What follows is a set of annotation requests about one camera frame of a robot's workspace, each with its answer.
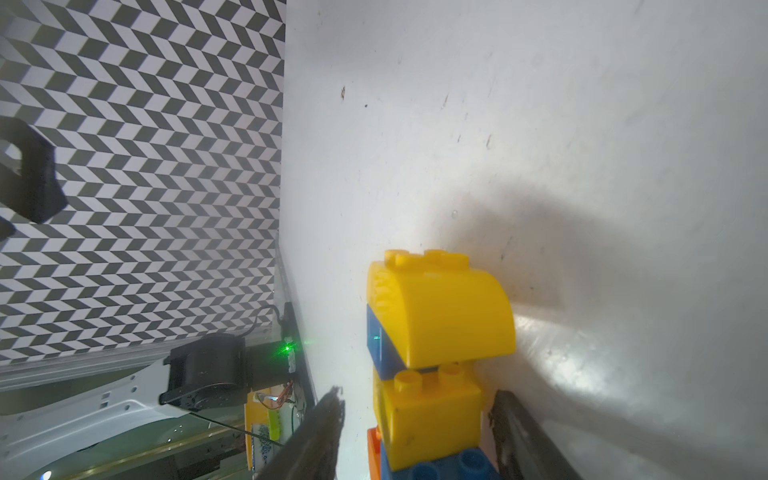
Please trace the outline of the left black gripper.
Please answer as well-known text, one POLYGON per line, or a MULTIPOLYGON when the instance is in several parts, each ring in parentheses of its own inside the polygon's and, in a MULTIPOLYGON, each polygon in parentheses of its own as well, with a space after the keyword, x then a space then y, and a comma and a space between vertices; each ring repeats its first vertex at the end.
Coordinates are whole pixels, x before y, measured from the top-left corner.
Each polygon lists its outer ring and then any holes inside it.
POLYGON ((56 178, 55 147, 21 119, 1 117, 1 140, 20 151, 19 171, 1 165, 1 204, 43 224, 68 206, 56 178))

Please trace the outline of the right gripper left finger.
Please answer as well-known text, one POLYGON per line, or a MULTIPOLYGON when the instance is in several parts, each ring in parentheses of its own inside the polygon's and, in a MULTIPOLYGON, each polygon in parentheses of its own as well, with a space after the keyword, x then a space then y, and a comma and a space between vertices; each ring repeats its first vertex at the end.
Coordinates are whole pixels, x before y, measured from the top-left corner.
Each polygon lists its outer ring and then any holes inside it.
POLYGON ((335 479, 344 421, 345 401, 334 386, 255 479, 335 479))

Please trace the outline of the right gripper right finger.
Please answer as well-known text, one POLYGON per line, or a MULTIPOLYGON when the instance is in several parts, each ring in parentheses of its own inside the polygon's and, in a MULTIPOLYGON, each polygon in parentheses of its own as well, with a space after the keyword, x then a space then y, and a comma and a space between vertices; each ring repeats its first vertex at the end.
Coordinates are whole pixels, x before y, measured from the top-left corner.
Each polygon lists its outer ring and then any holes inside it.
POLYGON ((495 393, 489 421, 503 479, 582 479, 511 391, 495 393))

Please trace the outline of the blue lego brick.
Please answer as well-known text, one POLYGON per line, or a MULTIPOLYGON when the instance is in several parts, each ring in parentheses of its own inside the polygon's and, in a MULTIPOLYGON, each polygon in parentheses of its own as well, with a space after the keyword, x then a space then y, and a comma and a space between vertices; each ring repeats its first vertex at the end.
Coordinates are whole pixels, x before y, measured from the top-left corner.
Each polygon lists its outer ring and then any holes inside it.
POLYGON ((394 471, 385 449, 380 454, 382 480, 501 480, 502 477, 478 448, 394 471))
POLYGON ((401 358, 370 305, 366 306, 366 328, 367 348, 381 380, 393 380, 402 371, 415 370, 415 367, 407 366, 401 358))

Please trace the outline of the orange lego brick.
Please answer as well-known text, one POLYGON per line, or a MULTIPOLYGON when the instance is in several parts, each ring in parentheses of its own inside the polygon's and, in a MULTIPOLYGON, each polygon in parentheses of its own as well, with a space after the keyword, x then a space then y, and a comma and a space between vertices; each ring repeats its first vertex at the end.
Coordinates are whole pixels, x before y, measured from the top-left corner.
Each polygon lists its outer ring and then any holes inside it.
POLYGON ((381 433, 378 427, 366 432, 369 475, 371 480, 381 479, 381 433))

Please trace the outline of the small yellow lego brick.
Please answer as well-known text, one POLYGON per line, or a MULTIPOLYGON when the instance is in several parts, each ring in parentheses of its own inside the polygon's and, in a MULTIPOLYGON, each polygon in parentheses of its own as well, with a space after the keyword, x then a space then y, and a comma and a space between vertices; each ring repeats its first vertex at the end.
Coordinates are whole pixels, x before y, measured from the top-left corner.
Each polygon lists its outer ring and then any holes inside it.
POLYGON ((373 405, 393 471, 477 447, 483 393, 467 363, 427 373, 403 370, 391 380, 373 375, 373 405))

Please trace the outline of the yellow curved lego brick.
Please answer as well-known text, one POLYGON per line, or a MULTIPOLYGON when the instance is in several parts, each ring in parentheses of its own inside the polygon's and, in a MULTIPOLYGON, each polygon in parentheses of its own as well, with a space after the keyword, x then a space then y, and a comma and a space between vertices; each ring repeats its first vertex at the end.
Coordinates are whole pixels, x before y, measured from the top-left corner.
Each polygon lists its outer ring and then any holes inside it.
POLYGON ((388 250, 370 264, 367 305, 404 366, 436 367, 510 355, 514 314, 500 282, 468 256, 388 250))

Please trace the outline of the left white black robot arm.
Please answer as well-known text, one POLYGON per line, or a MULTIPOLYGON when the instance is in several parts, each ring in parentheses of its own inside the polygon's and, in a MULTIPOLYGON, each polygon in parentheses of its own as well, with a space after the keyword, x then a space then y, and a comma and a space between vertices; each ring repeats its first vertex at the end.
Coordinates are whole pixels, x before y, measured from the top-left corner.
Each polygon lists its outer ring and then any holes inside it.
MULTIPOLYGON (((41 224, 68 204, 56 179, 53 145, 17 118, 2 140, 21 153, 20 170, 1 169, 1 202, 41 224)), ((1 419, 1 476, 24 479, 99 442, 153 422, 242 406, 253 391, 289 377, 278 342, 248 346, 244 335, 210 334, 120 380, 1 419)))

